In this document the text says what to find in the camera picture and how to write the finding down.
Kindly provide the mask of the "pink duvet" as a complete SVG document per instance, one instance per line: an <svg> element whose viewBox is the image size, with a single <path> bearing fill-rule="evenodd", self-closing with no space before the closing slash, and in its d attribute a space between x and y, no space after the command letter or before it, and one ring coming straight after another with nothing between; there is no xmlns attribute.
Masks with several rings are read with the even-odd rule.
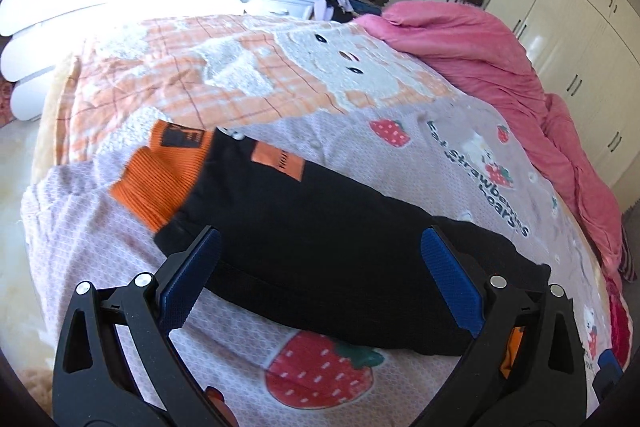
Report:
<svg viewBox="0 0 640 427"><path fill-rule="evenodd" d="M618 202L582 149L566 103L544 91L525 49L501 20L468 4L401 1L356 22L494 106L597 247L604 273L623 280Z"/></svg>

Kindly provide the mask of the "orange plaid bear blanket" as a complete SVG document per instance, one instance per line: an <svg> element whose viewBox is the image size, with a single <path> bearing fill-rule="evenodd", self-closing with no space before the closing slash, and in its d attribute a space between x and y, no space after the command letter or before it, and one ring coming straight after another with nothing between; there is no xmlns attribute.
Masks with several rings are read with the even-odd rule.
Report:
<svg viewBox="0 0 640 427"><path fill-rule="evenodd" d="M75 44L53 74L34 166L83 161L136 110L188 127L435 101L456 89L356 24L212 15L131 23Z"/></svg>

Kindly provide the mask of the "striped purple pillow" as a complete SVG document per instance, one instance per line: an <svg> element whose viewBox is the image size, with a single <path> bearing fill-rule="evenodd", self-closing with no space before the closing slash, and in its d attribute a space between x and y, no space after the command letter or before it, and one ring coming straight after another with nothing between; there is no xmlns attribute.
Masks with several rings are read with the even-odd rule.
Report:
<svg viewBox="0 0 640 427"><path fill-rule="evenodd" d="M622 259L620 259L618 272L620 272L625 282L634 283L638 280L637 271L634 267L634 256L631 254L629 247L625 222L622 222Z"/></svg>

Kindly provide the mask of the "tan fluffy blanket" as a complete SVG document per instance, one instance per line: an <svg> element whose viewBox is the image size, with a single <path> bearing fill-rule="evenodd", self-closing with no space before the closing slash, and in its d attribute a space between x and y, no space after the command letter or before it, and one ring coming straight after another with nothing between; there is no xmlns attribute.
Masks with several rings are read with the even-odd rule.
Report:
<svg viewBox="0 0 640 427"><path fill-rule="evenodd" d="M43 367L31 367L22 369L17 373L32 399L48 414L52 414L52 383L53 373L51 369Z"/></svg>

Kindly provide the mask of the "black sweater orange cuffs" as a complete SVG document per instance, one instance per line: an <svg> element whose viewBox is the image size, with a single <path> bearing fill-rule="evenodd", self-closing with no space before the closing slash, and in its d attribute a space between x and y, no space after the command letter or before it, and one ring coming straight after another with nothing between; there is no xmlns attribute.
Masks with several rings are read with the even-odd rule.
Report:
<svg viewBox="0 0 640 427"><path fill-rule="evenodd" d="M486 274L541 291L547 265L503 236L423 209L273 145L159 121L112 186L165 255L202 228L221 237L208 289L266 319L349 345L461 355L454 321L421 256L438 228Z"/></svg>

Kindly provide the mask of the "pile of clothes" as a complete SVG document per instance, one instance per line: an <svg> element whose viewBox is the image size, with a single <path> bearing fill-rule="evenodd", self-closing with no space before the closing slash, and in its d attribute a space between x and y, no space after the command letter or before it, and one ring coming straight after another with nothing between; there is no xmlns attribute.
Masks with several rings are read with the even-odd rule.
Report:
<svg viewBox="0 0 640 427"><path fill-rule="evenodd" d="M337 23L349 23L364 14L381 15L390 0L316 0L314 2L314 20Z"/></svg>

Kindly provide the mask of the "white wardrobe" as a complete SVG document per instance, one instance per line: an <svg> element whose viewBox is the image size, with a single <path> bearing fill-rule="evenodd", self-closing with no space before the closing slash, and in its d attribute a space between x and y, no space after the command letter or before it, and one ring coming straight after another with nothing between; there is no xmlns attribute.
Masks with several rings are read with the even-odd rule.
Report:
<svg viewBox="0 0 640 427"><path fill-rule="evenodd" d="M639 200L639 0L489 0L570 109L620 209Z"/></svg>

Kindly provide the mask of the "red patterned pillow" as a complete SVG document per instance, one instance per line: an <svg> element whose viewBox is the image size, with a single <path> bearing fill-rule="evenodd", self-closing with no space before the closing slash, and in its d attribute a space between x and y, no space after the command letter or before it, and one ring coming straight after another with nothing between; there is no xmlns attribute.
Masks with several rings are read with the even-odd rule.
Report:
<svg viewBox="0 0 640 427"><path fill-rule="evenodd" d="M610 300L611 340L615 358L622 369L626 369L632 345L632 323L620 292L614 287L608 295Z"/></svg>

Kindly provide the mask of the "strawberry bear bed sheet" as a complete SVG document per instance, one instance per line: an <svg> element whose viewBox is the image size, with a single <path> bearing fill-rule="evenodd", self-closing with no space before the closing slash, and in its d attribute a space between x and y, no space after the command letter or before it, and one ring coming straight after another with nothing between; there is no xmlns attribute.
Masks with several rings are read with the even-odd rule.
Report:
<svg viewBox="0 0 640 427"><path fill-rule="evenodd" d="M22 202L58 426L612 425L632 323L475 98L137 109Z"/></svg>

